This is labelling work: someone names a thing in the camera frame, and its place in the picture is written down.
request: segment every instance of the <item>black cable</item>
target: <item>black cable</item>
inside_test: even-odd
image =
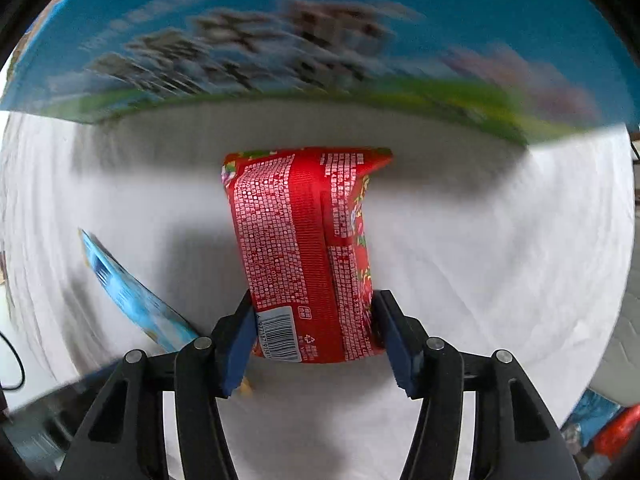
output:
[[[24,366],[22,365],[22,361],[20,360],[18,352],[15,351],[14,346],[9,342],[9,340],[2,332],[0,332],[0,337],[4,339],[4,342],[7,343],[7,345],[11,349],[11,352],[14,353],[15,360],[18,361],[18,366],[20,367],[20,374],[22,375],[22,377],[20,378],[20,382],[16,386],[2,386],[0,387],[0,389],[4,392],[15,392],[24,386],[24,381],[26,379],[26,376],[24,374]]]

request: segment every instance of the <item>barcode number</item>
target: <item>barcode number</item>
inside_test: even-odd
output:
[[[266,358],[277,361],[302,361],[290,306],[258,312],[257,319],[258,338]]]

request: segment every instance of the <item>white cloth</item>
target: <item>white cloth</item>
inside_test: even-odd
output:
[[[388,146],[364,219],[376,288],[460,351],[513,351],[561,422],[618,314],[634,230],[624,126],[527,150],[486,134],[350,105],[171,107],[101,126],[13,114],[2,149],[4,248],[16,323],[71,380],[154,344],[82,262],[93,232],[201,332],[246,288],[220,164],[229,152]],[[396,479],[419,402],[386,357],[339,365],[253,358],[254,394],[219,402],[243,479]],[[473,415],[465,408],[458,477]],[[175,440],[168,451],[172,472]]]

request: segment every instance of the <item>barcode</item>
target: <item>barcode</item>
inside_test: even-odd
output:
[[[262,353],[277,361],[302,361],[290,306],[279,306],[256,314]]]

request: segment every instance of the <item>blue snack package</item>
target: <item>blue snack package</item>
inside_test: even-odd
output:
[[[131,276],[97,238],[80,230],[87,263],[118,308],[167,352],[198,337],[187,320]]]

